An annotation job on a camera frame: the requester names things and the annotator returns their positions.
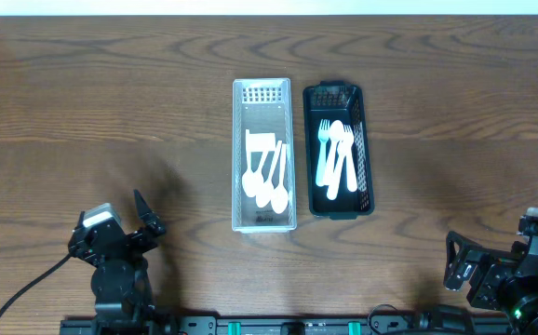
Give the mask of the clear plastic basket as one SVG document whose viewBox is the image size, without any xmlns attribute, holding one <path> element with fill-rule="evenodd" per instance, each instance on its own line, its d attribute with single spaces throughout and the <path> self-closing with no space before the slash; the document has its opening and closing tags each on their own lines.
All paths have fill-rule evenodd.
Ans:
<svg viewBox="0 0 538 335">
<path fill-rule="evenodd" d="M 275 133 L 276 143 L 286 144 L 287 161 L 284 186 L 288 205 L 275 214 L 271 199 L 264 208 L 256 205 L 256 195 L 247 197 L 242 186 L 246 163 L 245 133 Z M 232 110 L 232 229 L 241 234 L 285 233 L 297 227 L 296 178 L 293 148 L 293 113 L 288 78 L 236 79 L 233 83 Z M 262 169 L 263 182 L 268 177 L 273 152 L 268 152 Z M 262 153 L 252 156 L 257 169 Z M 273 176 L 274 189 L 279 180 L 280 153 Z"/>
</svg>

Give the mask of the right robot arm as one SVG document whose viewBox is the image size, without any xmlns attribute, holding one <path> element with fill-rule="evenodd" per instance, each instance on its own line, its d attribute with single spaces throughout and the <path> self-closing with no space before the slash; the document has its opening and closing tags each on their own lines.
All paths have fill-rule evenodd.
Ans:
<svg viewBox="0 0 538 335">
<path fill-rule="evenodd" d="M 518 234 L 527 240 L 503 251 L 449 232 L 443 285 L 468 283 L 470 306 L 504 313 L 515 334 L 538 334 L 538 216 L 521 216 Z"/>
</svg>

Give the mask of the pale green plastic fork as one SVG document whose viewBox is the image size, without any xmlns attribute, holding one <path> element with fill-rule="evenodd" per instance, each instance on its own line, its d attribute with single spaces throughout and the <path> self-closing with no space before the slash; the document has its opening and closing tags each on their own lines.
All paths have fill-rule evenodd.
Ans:
<svg viewBox="0 0 538 335">
<path fill-rule="evenodd" d="M 322 119 L 317 132 L 319 140 L 319 155 L 316 165 L 316 185 L 322 187 L 324 185 L 323 178 L 326 166 L 326 144 L 330 139 L 330 121 L 328 119 Z"/>
</svg>

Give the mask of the white plastic fork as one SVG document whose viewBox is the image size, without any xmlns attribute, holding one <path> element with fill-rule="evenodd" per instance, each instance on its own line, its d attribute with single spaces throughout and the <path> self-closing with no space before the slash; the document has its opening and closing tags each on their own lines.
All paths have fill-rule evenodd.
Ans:
<svg viewBox="0 0 538 335">
<path fill-rule="evenodd" d="M 340 180 L 343 170 L 343 161 L 347 155 L 347 144 L 346 141 L 340 141 L 337 146 L 337 162 L 335 163 L 335 168 L 331 176 L 329 188 L 327 190 L 328 200 L 335 200 L 338 196 Z"/>
<path fill-rule="evenodd" d="M 356 168 L 354 164 L 352 147 L 355 142 L 353 130 L 345 125 L 344 129 L 344 163 L 346 168 L 346 187 L 351 193 L 357 191 Z"/>
</svg>

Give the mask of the white label sticker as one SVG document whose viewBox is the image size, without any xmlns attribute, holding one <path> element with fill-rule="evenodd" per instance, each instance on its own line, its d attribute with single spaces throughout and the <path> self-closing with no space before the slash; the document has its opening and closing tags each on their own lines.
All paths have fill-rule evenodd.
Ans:
<svg viewBox="0 0 538 335">
<path fill-rule="evenodd" d="M 276 147 L 276 134 L 251 133 L 247 130 L 245 143 L 248 153 L 271 152 Z"/>
</svg>

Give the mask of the black plastic basket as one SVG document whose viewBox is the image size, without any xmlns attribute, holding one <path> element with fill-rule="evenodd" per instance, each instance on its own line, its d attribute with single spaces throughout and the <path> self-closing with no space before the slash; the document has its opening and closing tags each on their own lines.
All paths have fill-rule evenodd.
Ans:
<svg viewBox="0 0 538 335">
<path fill-rule="evenodd" d="M 349 220 L 369 215 L 375 208 L 370 170 L 370 151 L 361 88 L 344 81 L 323 81 L 303 91 L 305 149 L 310 211 L 316 216 L 333 220 Z M 346 187 L 346 168 L 340 180 L 338 196 L 328 200 L 328 185 L 316 185 L 316 165 L 319 155 L 317 132 L 322 119 L 331 123 L 340 120 L 352 128 L 355 142 L 352 154 L 356 168 L 357 191 Z"/>
</svg>

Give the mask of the black mounting rail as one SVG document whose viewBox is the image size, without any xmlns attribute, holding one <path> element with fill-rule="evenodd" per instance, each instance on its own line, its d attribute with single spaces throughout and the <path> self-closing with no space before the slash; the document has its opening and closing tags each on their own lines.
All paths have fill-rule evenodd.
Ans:
<svg viewBox="0 0 538 335">
<path fill-rule="evenodd" d="M 501 334 L 512 332 L 504 316 L 474 315 L 465 309 L 439 305 L 411 313 L 379 305 L 367 316 L 220 317 L 215 315 L 165 316 L 136 324 L 93 319 L 66 319 L 63 335 L 177 334 L 177 335 L 311 335 L 311 334 Z"/>
</svg>

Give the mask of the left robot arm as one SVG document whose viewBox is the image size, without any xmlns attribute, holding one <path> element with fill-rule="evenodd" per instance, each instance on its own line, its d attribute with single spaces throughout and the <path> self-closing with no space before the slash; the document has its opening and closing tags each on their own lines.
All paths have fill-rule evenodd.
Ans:
<svg viewBox="0 0 538 335">
<path fill-rule="evenodd" d="M 158 247 L 166 227 L 140 191 L 133 194 L 139 229 L 125 232 L 114 207 L 104 203 L 79 215 L 68 242 L 71 257 L 95 268 L 90 288 L 96 316 L 105 321 L 136 323 L 155 310 L 144 254 Z"/>
</svg>

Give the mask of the white plastic spoon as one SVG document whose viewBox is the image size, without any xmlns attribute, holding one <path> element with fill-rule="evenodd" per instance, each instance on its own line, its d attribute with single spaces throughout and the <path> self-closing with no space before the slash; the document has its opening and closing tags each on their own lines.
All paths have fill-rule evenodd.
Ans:
<svg viewBox="0 0 538 335">
<path fill-rule="evenodd" d="M 257 169 L 253 172 L 251 181 L 250 181 L 250 197 L 254 197 L 259 190 L 261 189 L 261 186 L 263 184 L 263 176 L 262 176 L 262 169 L 264 166 L 264 163 L 266 161 L 268 155 L 268 151 L 263 151 L 262 156 L 259 162 L 259 165 Z"/>
<path fill-rule="evenodd" d="M 276 165 L 277 165 L 281 147 L 282 147 L 282 141 L 278 141 L 273 152 L 273 158 L 272 158 L 272 163 L 270 166 L 268 177 L 265 180 L 265 182 L 262 184 L 259 192 L 256 195 L 256 205 L 259 208 L 266 207 L 271 199 L 272 192 L 274 190 L 273 176 L 276 170 Z"/>
<path fill-rule="evenodd" d="M 274 189 L 271 199 L 272 209 L 275 214 L 281 214 L 285 211 L 288 205 L 288 191 L 284 186 L 286 161 L 287 161 L 288 146 L 283 144 L 280 151 L 279 160 L 279 180 L 278 185 Z"/>
<path fill-rule="evenodd" d="M 330 148 L 325 159 L 322 182 L 324 185 L 330 185 L 334 178 L 335 169 L 335 154 L 340 139 L 343 136 L 343 123 L 340 120 L 335 120 L 332 123 L 329 120 L 323 121 L 323 126 L 320 129 L 324 134 L 328 134 Z"/>
<path fill-rule="evenodd" d="M 252 156 L 258 152 L 262 141 L 257 134 L 252 133 L 248 128 L 245 133 L 245 150 L 247 167 L 242 175 L 242 186 L 247 197 L 254 197 L 256 194 L 256 168 L 254 167 Z"/>
</svg>

